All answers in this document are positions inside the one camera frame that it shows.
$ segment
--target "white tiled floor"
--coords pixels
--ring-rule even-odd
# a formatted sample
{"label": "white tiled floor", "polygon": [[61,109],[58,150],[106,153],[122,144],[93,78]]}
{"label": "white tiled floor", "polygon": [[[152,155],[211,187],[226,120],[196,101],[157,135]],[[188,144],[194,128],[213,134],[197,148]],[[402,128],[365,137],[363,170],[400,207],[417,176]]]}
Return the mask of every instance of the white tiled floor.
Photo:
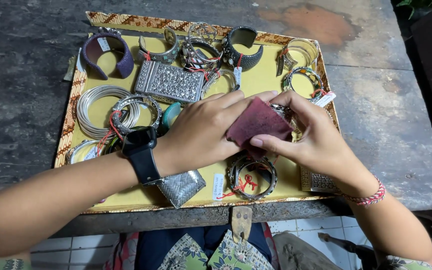
{"label": "white tiled floor", "polygon": [[[318,233],[346,239],[357,245],[371,245],[356,219],[350,217],[293,219],[268,224],[273,235],[282,232],[294,234],[317,248],[343,270],[358,270],[360,261],[357,256],[333,243],[321,241]],[[101,269],[117,238],[118,234],[107,234],[45,240],[31,249],[33,269]]]}

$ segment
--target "fingernail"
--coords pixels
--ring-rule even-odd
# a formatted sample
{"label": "fingernail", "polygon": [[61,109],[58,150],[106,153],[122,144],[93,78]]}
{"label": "fingernail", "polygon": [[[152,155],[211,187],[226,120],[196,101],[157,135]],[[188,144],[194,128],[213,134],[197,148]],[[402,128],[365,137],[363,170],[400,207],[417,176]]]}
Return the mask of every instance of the fingernail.
{"label": "fingernail", "polygon": [[257,138],[251,138],[251,139],[249,140],[249,143],[250,143],[252,146],[256,146],[256,147],[261,147],[261,146],[263,146],[263,141],[260,140],[260,139],[257,139]]}

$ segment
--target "dark wooden board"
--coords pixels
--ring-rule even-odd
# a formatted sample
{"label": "dark wooden board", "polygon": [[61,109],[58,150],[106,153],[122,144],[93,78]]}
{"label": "dark wooden board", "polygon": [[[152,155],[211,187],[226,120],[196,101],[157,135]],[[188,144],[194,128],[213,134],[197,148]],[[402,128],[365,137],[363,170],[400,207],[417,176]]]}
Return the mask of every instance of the dark wooden board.
{"label": "dark wooden board", "polygon": [[[344,137],[411,210],[432,209],[432,130],[405,71],[411,65],[389,0],[253,1],[0,1],[0,189],[52,167],[70,88],[62,78],[93,29],[84,14],[91,10],[320,39]],[[317,29],[305,26],[305,14],[320,21]],[[253,213],[269,221],[347,212],[323,200],[258,205]],[[226,224],[228,217],[227,207],[82,215],[57,236]]]}

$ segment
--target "left hand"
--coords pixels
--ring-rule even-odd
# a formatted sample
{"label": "left hand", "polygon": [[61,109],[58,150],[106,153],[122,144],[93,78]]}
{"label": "left hand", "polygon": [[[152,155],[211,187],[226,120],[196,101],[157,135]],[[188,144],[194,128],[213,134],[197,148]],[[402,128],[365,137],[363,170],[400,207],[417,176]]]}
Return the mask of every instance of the left hand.
{"label": "left hand", "polygon": [[153,150],[163,159],[165,174],[203,168],[241,151],[226,139],[226,131],[255,97],[266,102],[277,94],[266,91],[244,98],[243,91],[237,90],[186,105],[166,135],[158,138]]}

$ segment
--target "jewelry tray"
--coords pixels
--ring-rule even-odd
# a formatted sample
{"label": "jewelry tray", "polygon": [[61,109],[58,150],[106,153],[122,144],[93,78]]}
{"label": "jewelry tray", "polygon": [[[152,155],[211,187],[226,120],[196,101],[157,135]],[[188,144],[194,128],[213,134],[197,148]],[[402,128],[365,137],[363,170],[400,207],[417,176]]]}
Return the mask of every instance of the jewelry tray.
{"label": "jewelry tray", "polygon": [[[86,15],[91,22],[91,25],[96,27],[106,28],[117,28],[125,30],[133,30],[131,35],[124,35],[122,38],[128,43],[129,49],[133,55],[133,58],[137,57],[139,50],[137,35],[144,35],[146,40],[146,48],[151,52],[164,52],[169,47],[165,44],[162,38],[162,33],[165,27],[171,27],[175,30],[179,40],[183,39],[183,36],[187,35],[189,27],[193,22],[179,21],[171,19],[161,19],[154,17],[143,17],[135,15],[125,14],[104,14],[101,12],[90,12],[87,11]],[[213,43],[218,49],[221,49],[221,40],[231,30],[231,27],[213,25],[217,29],[216,40]],[[236,49],[240,50],[241,53],[253,54],[257,51],[259,45],[264,46],[263,56],[260,62],[252,69],[245,71],[241,76],[241,89],[245,93],[245,96],[251,96],[258,92],[267,90],[277,90],[282,92],[282,81],[287,73],[287,70],[282,75],[276,77],[277,68],[277,57],[281,52],[284,45],[286,45],[293,37],[271,34],[265,32],[258,32],[256,40],[252,48],[246,48],[243,45],[239,45]],[[107,52],[101,56],[98,60],[98,65],[108,74],[108,80],[101,80],[91,69],[86,69],[84,61],[78,57],[74,77],[72,81],[72,87],[69,95],[68,107],[66,109],[66,116],[63,124],[63,131],[59,139],[59,145],[57,148],[57,156],[54,167],[64,166],[66,163],[66,152],[81,143],[84,139],[92,140],[84,134],[78,124],[76,118],[76,102],[82,93],[99,85],[117,85],[129,90],[134,93],[136,75],[139,73],[139,66],[141,60],[135,61],[135,68],[132,74],[126,79],[121,79],[118,75],[111,73],[112,68],[115,67],[117,62],[117,54],[114,52]],[[175,66],[181,66],[179,58],[172,64]],[[224,63],[222,68],[229,69]],[[325,89],[330,91],[328,83],[325,64],[321,51],[317,60],[317,73],[320,75]],[[218,82],[210,87],[208,93],[205,96],[209,96],[215,93],[228,92],[229,81],[223,77]],[[111,113],[112,106],[118,101],[117,97],[107,96],[95,101],[89,108],[89,118],[92,123],[96,126],[107,127],[109,116]],[[163,110],[169,105],[160,102]],[[339,129],[338,118],[336,116],[336,110],[333,101],[328,103],[325,108],[333,116],[333,123]],[[144,126],[150,124],[152,112],[148,109],[141,108],[141,115],[138,120],[138,126]],[[84,157],[89,150],[82,149],[81,157]],[[268,156],[269,160],[274,163],[276,157]],[[330,194],[313,193],[308,190],[318,191],[318,189],[312,188],[311,179],[317,179],[319,176],[313,174],[306,169],[300,168],[297,164],[290,160],[280,156],[277,162],[274,164],[278,183],[272,194],[264,199],[257,201],[248,201],[239,197],[238,195],[228,196],[220,201],[212,199],[213,195],[213,178],[215,174],[223,174],[225,176],[223,193],[230,193],[228,185],[228,167],[230,163],[228,161],[219,162],[201,169],[198,169],[206,181],[206,187],[204,187],[199,193],[193,198],[186,202],[182,207],[215,207],[215,206],[233,206],[233,205],[248,205],[248,204],[259,204],[276,201],[300,201],[300,200],[318,200],[328,198]],[[252,181],[257,183],[259,186],[251,191],[251,187],[246,187],[248,193],[260,193],[264,191],[269,183],[263,180],[261,177],[243,171],[240,174],[241,179],[244,181],[244,175],[249,174],[252,176]],[[137,211],[155,211],[161,209],[172,208],[169,201],[159,191],[157,187],[143,188],[140,185],[126,189],[117,194],[114,194],[107,198],[104,203],[96,204],[84,213],[108,213],[108,212],[137,212]]]}

